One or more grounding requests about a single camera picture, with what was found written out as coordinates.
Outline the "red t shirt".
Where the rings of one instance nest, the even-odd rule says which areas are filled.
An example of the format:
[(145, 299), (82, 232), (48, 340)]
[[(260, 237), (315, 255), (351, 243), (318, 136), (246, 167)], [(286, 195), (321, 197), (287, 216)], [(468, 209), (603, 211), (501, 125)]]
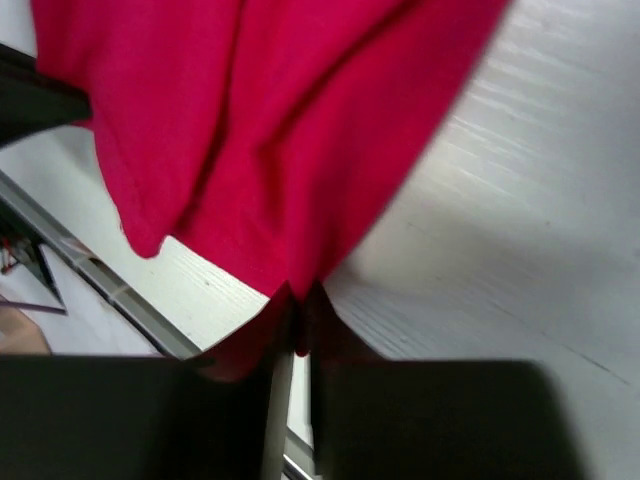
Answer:
[(140, 256), (167, 238), (303, 298), (438, 130), (504, 1), (35, 1), (38, 70), (83, 90)]

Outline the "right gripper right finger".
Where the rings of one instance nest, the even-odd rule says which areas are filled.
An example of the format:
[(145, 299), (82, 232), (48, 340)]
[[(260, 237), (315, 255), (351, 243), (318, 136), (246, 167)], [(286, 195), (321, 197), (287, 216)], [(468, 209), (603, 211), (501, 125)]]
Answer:
[(303, 305), (313, 370), (358, 367), (380, 370), (388, 361), (338, 315), (324, 286), (315, 282)]

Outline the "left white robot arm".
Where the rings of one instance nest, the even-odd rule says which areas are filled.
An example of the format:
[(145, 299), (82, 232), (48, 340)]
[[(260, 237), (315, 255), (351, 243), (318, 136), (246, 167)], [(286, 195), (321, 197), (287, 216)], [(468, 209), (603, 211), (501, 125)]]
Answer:
[(35, 58), (1, 45), (1, 147), (92, 117), (81, 90), (36, 71)]

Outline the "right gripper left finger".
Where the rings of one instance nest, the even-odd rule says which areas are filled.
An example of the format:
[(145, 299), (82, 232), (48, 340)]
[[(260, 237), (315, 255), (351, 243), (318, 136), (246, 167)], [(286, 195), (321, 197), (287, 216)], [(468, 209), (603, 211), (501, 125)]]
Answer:
[(285, 282), (253, 318), (185, 363), (220, 383), (241, 382), (264, 365), (271, 370), (275, 358), (291, 350), (296, 315), (296, 298)]

